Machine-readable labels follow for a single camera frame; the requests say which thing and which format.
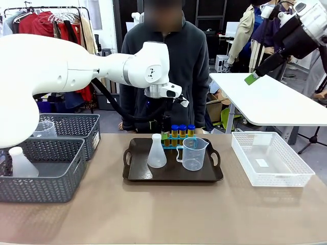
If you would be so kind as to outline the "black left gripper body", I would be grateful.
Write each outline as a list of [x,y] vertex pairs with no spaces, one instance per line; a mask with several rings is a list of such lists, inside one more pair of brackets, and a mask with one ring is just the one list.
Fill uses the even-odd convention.
[[182,97],[162,97],[162,98],[150,98],[150,115],[158,117],[163,115],[166,111],[170,111],[174,103],[183,102]]

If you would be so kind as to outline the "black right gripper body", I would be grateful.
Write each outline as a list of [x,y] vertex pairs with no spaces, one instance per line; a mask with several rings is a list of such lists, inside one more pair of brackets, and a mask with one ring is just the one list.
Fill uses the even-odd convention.
[[291,17],[275,33],[273,40],[280,47],[278,53],[283,59],[294,56],[302,59],[318,48],[318,44],[303,29],[298,17]]

